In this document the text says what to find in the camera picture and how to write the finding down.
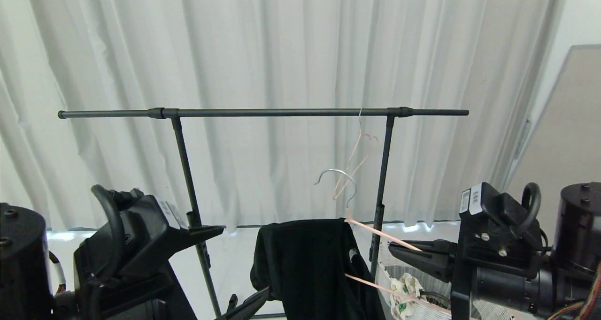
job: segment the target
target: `wire hanger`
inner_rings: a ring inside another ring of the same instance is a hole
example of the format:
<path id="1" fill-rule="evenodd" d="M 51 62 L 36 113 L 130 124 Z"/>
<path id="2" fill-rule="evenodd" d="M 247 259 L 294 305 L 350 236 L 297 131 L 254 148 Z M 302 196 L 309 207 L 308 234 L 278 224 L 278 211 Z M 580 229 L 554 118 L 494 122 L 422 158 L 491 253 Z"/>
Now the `wire hanger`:
<path id="1" fill-rule="evenodd" d="M 361 162 L 359 162 L 359 164 L 357 165 L 356 168 L 354 168 L 354 170 L 352 171 L 352 173 L 350 173 L 350 176 L 354 176 L 354 173 L 357 172 L 357 170 L 359 170 L 359 168 L 363 165 L 363 163 L 367 160 L 367 158 L 369 158 L 369 156 L 371 156 L 372 153 L 374 153 L 374 151 L 376 151 L 376 149 L 378 148 L 378 144 L 380 143 L 380 141 L 378 141 L 378 138 L 376 136 L 372 136 L 370 134 L 363 134 L 363 127 L 361 125 L 361 111 L 363 111 L 363 107 L 361 107 L 361 109 L 359 109 L 359 136 L 357 137 L 357 142 L 354 143 L 354 148 L 352 153 L 350 153 L 350 156 L 348 157 L 348 162 L 346 163 L 346 168 L 344 169 L 344 171 L 348 172 L 348 168 L 350 168 L 350 162 L 353 160 L 353 156 L 354 153 L 357 151 L 357 147 L 359 146 L 359 141 L 361 141 L 361 138 L 363 137 L 367 137 L 367 139 L 369 139 L 369 141 L 371 140 L 375 140 L 376 144 L 373 145 L 371 151 L 369 151 L 369 153 L 367 153 L 367 155 L 365 157 L 363 157 L 363 159 L 361 160 Z M 336 182 L 336 187 L 334 187 L 334 193 L 332 196 L 333 200 L 338 199 L 338 197 L 340 196 L 340 194 L 342 193 L 342 191 L 344 191 L 344 188 L 346 187 L 346 185 L 348 185 L 348 179 L 347 181 L 344 183 L 343 187 L 340 189 L 340 191 L 337 191 L 339 185 L 340 185 L 340 181 L 342 180 L 342 176 L 340 176 L 340 178 L 338 179 L 338 181 Z"/>
<path id="2" fill-rule="evenodd" d="M 361 228 L 364 228 L 364 229 L 368 230 L 369 232 L 371 232 L 373 234 L 377 234 L 378 236 L 382 236 L 382 237 L 385 237 L 386 239 L 390 239 L 390 240 L 394 241 L 395 243 L 398 243 L 398 244 L 403 245 L 404 247 L 407 247 L 408 249 L 412 249 L 414 251 L 420 251 L 421 252 L 420 249 L 418 249 L 417 247 L 415 247 L 415 246 L 413 246 L 413 245 L 411 245 L 409 243 L 406 243 L 406 242 L 404 242 L 404 241 L 402 241 L 400 239 L 397 239 L 396 237 L 393 237 L 391 235 L 385 234 L 384 232 L 382 232 L 380 230 L 376 230 L 374 228 L 370 228 L 369 226 L 367 226 L 365 224 L 362 224 L 361 222 L 358 222 L 358 221 L 354 220 L 353 219 L 353 214 L 352 214 L 352 212 L 350 210 L 350 207 L 348 207 L 348 203 L 350 203 L 350 201 L 353 200 L 354 196 L 357 194 L 357 183 L 355 183 L 354 179 L 348 173 L 344 172 L 343 170 L 339 170 L 337 168 L 329 168 L 328 170 L 322 171 L 322 173 L 319 175 L 319 178 L 317 179 L 317 182 L 313 183 L 313 185 L 319 184 L 320 181 L 322 180 L 322 176 L 326 172 L 338 172 L 338 173 L 341 173 L 342 175 L 346 176 L 349 179 L 349 181 L 351 181 L 351 183 L 353 183 L 353 187 L 354 187 L 353 195 L 350 196 L 350 198 L 348 198 L 347 201 L 346 201 L 346 210 L 344 211 L 344 215 L 346 217 L 344 219 L 345 222 L 348 222 L 349 224 L 353 224 L 353 225 L 359 226 Z"/>

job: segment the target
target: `woven basket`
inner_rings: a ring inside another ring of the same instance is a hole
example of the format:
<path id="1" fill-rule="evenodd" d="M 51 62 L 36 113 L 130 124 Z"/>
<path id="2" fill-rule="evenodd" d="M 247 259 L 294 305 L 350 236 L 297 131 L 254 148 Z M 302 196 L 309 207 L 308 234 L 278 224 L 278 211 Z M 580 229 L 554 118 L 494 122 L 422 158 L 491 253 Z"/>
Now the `woven basket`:
<path id="1" fill-rule="evenodd" d="M 398 260 L 388 250 L 388 243 L 380 244 L 380 255 L 378 256 L 378 272 L 376 273 L 377 284 L 385 288 L 391 287 L 391 279 L 399 279 L 403 273 L 409 273 L 419 280 L 427 292 L 436 292 L 450 299 L 451 284 L 444 283 L 415 267 Z M 382 292 L 386 303 L 390 306 L 390 295 Z M 430 305 L 425 302 L 416 303 L 415 311 L 407 317 L 407 320 L 451 320 L 451 311 Z M 474 301 L 472 303 L 472 318 L 477 320 L 516 320 L 515 314 L 505 307 L 488 303 L 486 301 Z"/>

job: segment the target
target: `black shirt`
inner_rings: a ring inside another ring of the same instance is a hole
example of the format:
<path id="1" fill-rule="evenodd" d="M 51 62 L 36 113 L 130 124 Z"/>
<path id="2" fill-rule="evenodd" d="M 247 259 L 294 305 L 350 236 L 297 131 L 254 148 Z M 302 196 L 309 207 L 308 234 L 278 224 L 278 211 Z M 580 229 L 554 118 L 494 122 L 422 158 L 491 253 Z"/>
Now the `black shirt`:
<path id="1" fill-rule="evenodd" d="M 289 320 L 383 320 L 378 291 L 344 273 L 373 281 L 344 219 L 259 230 L 251 282 L 257 290 L 269 286 Z"/>

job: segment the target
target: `curtain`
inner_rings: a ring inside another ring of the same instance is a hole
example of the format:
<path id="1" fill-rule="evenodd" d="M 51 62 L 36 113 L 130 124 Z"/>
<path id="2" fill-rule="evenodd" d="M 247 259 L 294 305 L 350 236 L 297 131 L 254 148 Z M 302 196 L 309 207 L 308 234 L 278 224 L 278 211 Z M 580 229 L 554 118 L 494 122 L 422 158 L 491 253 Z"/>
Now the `curtain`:
<path id="1" fill-rule="evenodd" d="M 190 205 L 171 124 L 58 110 L 464 108 L 397 119 L 385 220 L 455 220 L 494 178 L 549 0 L 0 0 L 0 200 L 56 230 L 105 222 L 90 187 Z M 384 117 L 361 117 L 354 217 L 373 220 Z M 205 224 L 343 215 L 358 117 L 183 119 Z"/>

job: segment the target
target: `vertical rack pole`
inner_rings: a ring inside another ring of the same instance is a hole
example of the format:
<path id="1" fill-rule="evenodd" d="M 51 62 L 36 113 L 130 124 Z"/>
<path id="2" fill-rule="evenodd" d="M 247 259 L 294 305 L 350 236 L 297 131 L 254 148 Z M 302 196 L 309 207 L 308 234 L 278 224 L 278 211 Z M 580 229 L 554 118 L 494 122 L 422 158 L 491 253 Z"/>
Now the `vertical rack pole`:
<path id="1" fill-rule="evenodd" d="M 180 117 L 172 117 L 171 123 L 176 134 L 177 149 L 180 153 L 180 160 L 182 161 L 182 168 L 184 170 L 184 177 L 186 179 L 188 197 L 190 199 L 190 204 L 192 205 L 192 211 L 187 213 L 187 219 L 190 222 L 190 227 L 195 228 L 202 226 L 202 221 L 200 220 L 200 211 L 198 209 L 196 192 L 194 190 L 190 162 L 187 158 L 186 144 L 184 143 L 184 134 L 182 131 L 182 121 L 180 120 Z M 211 273 L 209 271 L 211 264 L 208 259 L 206 243 L 203 241 L 202 243 L 197 244 L 196 251 L 198 253 L 198 259 L 200 260 L 202 275 L 204 275 L 204 281 L 207 284 L 208 296 L 210 297 L 211 304 L 213 305 L 213 311 L 215 311 L 215 316 L 219 318 L 219 316 L 221 316 L 221 310 L 219 309 L 219 301 L 217 300 L 215 286 L 213 286 L 213 279 L 211 278 Z"/>
<path id="2" fill-rule="evenodd" d="M 386 118 L 386 135 L 384 137 L 384 151 L 382 151 L 382 167 L 380 168 L 380 182 L 378 184 L 378 198 L 376 199 L 376 215 L 374 215 L 374 228 L 382 230 L 384 221 L 384 183 L 386 183 L 386 171 L 388 170 L 388 155 L 390 154 L 390 141 L 393 138 L 393 126 L 395 116 L 389 114 Z M 378 255 L 380 250 L 380 236 L 373 234 L 371 236 L 370 261 L 371 276 L 375 280 L 376 269 L 378 268 Z"/>

